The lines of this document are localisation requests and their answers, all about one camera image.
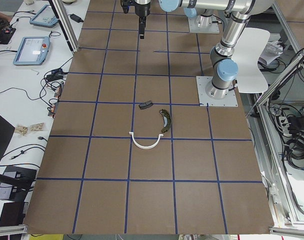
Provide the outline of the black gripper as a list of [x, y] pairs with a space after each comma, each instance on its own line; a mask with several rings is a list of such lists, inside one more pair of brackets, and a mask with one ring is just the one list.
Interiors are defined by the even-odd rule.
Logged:
[[150, 14], [150, 0], [134, 0], [135, 14], [139, 16], [139, 37], [144, 39], [146, 17]]

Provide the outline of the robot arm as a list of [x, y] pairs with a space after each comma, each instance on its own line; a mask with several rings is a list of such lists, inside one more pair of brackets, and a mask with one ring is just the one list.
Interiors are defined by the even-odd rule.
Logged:
[[252, 15], [266, 11], [272, 0], [160, 0], [159, 5], [165, 12], [179, 7], [187, 9], [222, 10], [231, 12], [223, 36], [210, 53], [214, 75], [206, 86], [209, 97], [220, 100], [229, 92], [229, 86], [236, 79], [238, 67], [231, 60], [234, 47]]
[[212, 24], [213, 10], [211, 9], [185, 7], [184, 13], [188, 17], [190, 27], [206, 28]]

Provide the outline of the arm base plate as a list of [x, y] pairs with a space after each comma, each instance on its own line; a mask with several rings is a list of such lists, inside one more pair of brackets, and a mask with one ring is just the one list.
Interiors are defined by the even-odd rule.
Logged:
[[211, 76], [197, 76], [199, 105], [201, 107], [238, 107], [233, 84], [227, 89], [216, 89], [212, 85]]
[[219, 34], [219, 23], [214, 16], [198, 15], [188, 18], [189, 31], [197, 34]]

